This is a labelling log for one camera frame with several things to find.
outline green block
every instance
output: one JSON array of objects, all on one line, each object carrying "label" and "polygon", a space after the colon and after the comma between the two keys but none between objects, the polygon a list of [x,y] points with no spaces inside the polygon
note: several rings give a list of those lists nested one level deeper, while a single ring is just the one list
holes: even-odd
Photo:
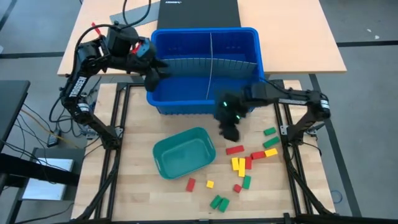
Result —
[{"label": "green block", "polygon": [[227,198],[223,198],[223,200],[221,201],[218,210],[220,210],[221,212],[225,212],[226,208],[229,205],[229,200]]},{"label": "green block", "polygon": [[217,195],[217,196],[213,199],[213,201],[210,203],[210,207],[211,207],[212,209],[216,209],[217,206],[220,204],[220,202],[221,202],[222,200],[223,200],[223,199],[222,199],[219,195]]},{"label": "green block", "polygon": [[251,181],[251,176],[245,175],[243,178],[243,189],[249,189],[250,188],[250,181]]},{"label": "green block", "polygon": [[271,134],[275,134],[276,133],[276,129],[275,128],[269,128],[267,130],[264,130],[264,134],[266,136],[271,135]]},{"label": "green block", "polygon": [[265,148],[268,148],[268,147],[271,147],[272,145],[277,144],[278,142],[279,142],[279,137],[276,136],[276,137],[274,137],[274,138],[272,138],[272,139],[266,141],[266,142],[263,144],[263,146],[264,146]]}]

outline yellow block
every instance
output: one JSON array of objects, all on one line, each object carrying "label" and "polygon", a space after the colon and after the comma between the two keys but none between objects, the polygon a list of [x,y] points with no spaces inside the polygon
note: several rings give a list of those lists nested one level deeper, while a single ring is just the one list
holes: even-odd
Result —
[{"label": "yellow block", "polygon": [[232,158],[231,162],[232,162],[232,170],[238,171],[239,170],[238,158],[237,157]]},{"label": "yellow block", "polygon": [[211,181],[211,180],[207,180],[207,184],[206,184],[206,187],[208,187],[208,188],[213,188],[214,187],[214,182],[213,181]]},{"label": "yellow block", "polygon": [[245,159],[244,158],[239,158],[239,170],[238,170],[238,176],[244,177],[244,171],[245,171]]},{"label": "yellow block", "polygon": [[278,154],[276,148],[265,150],[266,157],[274,156]]}]

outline wooden block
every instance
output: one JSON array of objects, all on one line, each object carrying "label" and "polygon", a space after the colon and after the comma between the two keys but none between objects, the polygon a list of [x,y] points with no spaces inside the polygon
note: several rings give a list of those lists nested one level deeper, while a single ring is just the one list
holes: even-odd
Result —
[{"label": "wooden block", "polygon": [[239,158],[238,176],[240,176],[240,177],[244,177],[244,171],[245,171],[245,168],[246,168],[246,165],[245,165],[244,161],[245,161],[244,158]]},{"label": "wooden block", "polygon": [[239,184],[235,184],[234,185],[234,191],[236,193],[240,193],[241,190],[242,190],[242,187]]},{"label": "wooden block", "polygon": [[246,169],[251,169],[251,157],[247,156],[244,159],[245,159],[244,163],[246,165]]},{"label": "wooden block", "polygon": [[213,181],[211,181],[211,180],[207,180],[206,187],[208,187],[208,188],[212,189],[212,188],[214,187],[214,182],[213,182]]},{"label": "wooden block", "polygon": [[243,148],[243,146],[235,146],[235,147],[227,148],[227,149],[225,149],[225,151],[226,151],[227,155],[231,155],[234,153],[243,152],[244,148]]},{"label": "wooden block", "polygon": [[194,178],[189,178],[187,188],[185,189],[186,191],[192,192],[193,187],[195,186],[195,179]]},{"label": "wooden block", "polygon": [[274,138],[272,138],[272,139],[266,141],[266,142],[263,144],[263,146],[267,149],[268,147],[271,147],[271,146],[277,144],[278,142],[279,142],[279,137],[276,136],[276,137],[274,137]]},{"label": "wooden block", "polygon": [[267,129],[267,130],[264,130],[264,134],[265,134],[266,136],[271,135],[271,134],[274,134],[274,133],[276,133],[276,128],[269,128],[269,129]]},{"label": "wooden block", "polygon": [[249,189],[250,188],[250,182],[251,182],[251,176],[249,176],[249,175],[244,176],[243,188],[244,189]]},{"label": "wooden block", "polygon": [[264,158],[265,156],[266,155],[264,154],[264,151],[254,152],[251,154],[252,159],[261,159],[261,158]]},{"label": "wooden block", "polygon": [[217,196],[213,199],[213,201],[210,203],[210,207],[211,207],[212,209],[216,209],[216,208],[218,207],[218,205],[221,203],[222,200],[223,200],[223,199],[222,199],[219,195],[217,195]]},{"label": "wooden block", "polygon": [[226,208],[228,207],[229,204],[229,200],[227,198],[223,198],[223,200],[221,201],[218,210],[221,212],[225,212]]},{"label": "wooden block", "polygon": [[276,148],[268,149],[264,151],[267,157],[274,156],[278,154],[278,150]]},{"label": "wooden block", "polygon": [[239,170],[239,161],[237,157],[231,159],[232,162],[232,170],[238,171]]}]

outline wooden tabletop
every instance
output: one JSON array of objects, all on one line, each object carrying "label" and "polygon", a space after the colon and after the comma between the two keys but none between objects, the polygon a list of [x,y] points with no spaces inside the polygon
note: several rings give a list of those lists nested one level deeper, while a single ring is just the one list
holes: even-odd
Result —
[{"label": "wooden tabletop", "polygon": [[[285,81],[285,85],[300,89],[300,83],[296,80]],[[95,115],[105,124],[110,123],[115,92],[116,84],[102,84],[99,89]],[[291,106],[290,109],[294,122],[297,122],[306,112],[306,107],[303,106]],[[205,128],[213,140],[217,151],[215,161],[179,179],[163,179],[157,171],[152,155],[155,143],[196,126]],[[249,190],[242,190],[240,194],[232,190],[233,185],[242,184],[243,179],[232,171],[231,156],[225,154],[226,147],[242,144],[245,151],[238,154],[239,157],[264,150],[262,143],[270,138],[265,137],[262,131],[276,126],[273,106],[256,108],[239,125],[242,140],[239,143],[227,141],[218,134],[218,122],[212,115],[161,115],[156,108],[147,103],[145,89],[132,87],[113,220],[275,218],[282,217],[285,212],[294,215],[280,144],[275,145],[279,152],[277,156],[255,160],[252,170],[247,170],[247,175],[252,177]],[[307,135],[304,141],[317,144],[314,138]],[[86,151],[89,152],[99,145],[98,141]],[[334,211],[318,150],[308,145],[300,146],[299,149],[308,186],[327,209]],[[103,157],[104,149],[100,147],[84,160],[72,218],[84,211],[97,192]],[[185,191],[189,177],[197,180],[192,193]],[[207,180],[215,182],[213,189],[206,188]],[[210,202],[218,194],[230,199],[225,213],[210,208]],[[301,190],[298,190],[298,194],[303,206]],[[106,212],[106,204],[104,204],[103,214]]]},{"label": "wooden tabletop", "polygon": [[[126,9],[145,6],[148,0],[128,1]],[[110,15],[122,10],[123,0],[84,0],[62,58],[58,75],[72,70],[73,51],[79,36],[96,24],[110,24]],[[255,28],[260,36],[264,72],[340,73],[346,67],[318,0],[238,0],[242,27]],[[136,27],[150,37],[157,21]],[[97,38],[90,32],[83,41]],[[109,75],[125,75],[109,69]]]}]

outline teal plastic bowl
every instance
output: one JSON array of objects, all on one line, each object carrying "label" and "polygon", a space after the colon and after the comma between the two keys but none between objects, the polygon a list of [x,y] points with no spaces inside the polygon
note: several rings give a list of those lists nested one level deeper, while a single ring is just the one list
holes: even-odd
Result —
[{"label": "teal plastic bowl", "polygon": [[176,179],[198,170],[216,158],[216,149],[207,131],[196,127],[161,140],[154,146],[159,174]]}]

